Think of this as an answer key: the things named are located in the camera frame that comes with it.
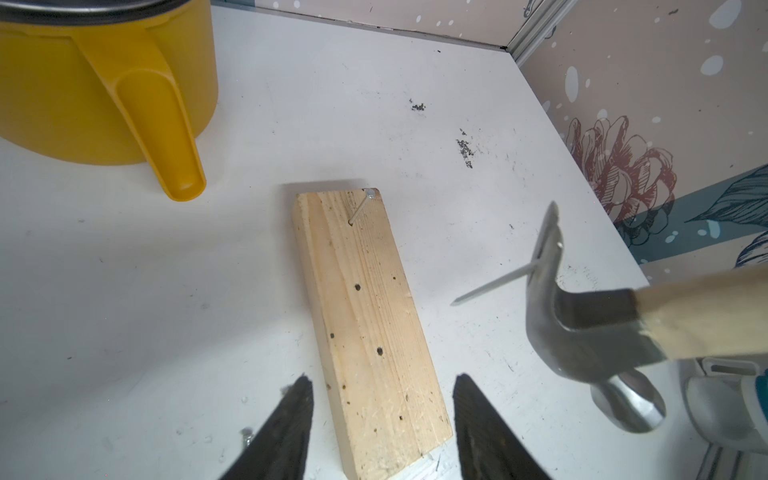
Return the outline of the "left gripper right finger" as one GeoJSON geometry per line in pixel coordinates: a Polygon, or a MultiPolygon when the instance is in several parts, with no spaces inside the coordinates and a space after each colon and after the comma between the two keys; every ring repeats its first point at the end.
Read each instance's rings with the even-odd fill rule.
{"type": "Polygon", "coordinates": [[[457,376],[453,401],[463,479],[550,479],[469,375],[457,376]]]}

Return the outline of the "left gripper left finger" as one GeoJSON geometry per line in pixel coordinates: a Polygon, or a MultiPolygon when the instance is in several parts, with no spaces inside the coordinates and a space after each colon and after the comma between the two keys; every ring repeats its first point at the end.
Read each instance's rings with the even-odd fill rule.
{"type": "Polygon", "coordinates": [[[313,412],[313,384],[302,375],[221,479],[303,479],[313,412]]]}

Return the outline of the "wooden handled claw hammer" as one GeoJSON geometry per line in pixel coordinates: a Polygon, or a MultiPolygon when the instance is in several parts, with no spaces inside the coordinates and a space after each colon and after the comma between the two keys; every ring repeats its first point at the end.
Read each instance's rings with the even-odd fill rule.
{"type": "Polygon", "coordinates": [[[558,217],[551,203],[534,248],[528,340],[556,374],[589,385],[620,429],[647,433],[666,417],[660,392],[640,367],[766,353],[766,265],[636,290],[568,292],[556,280],[564,249],[558,217]]]}

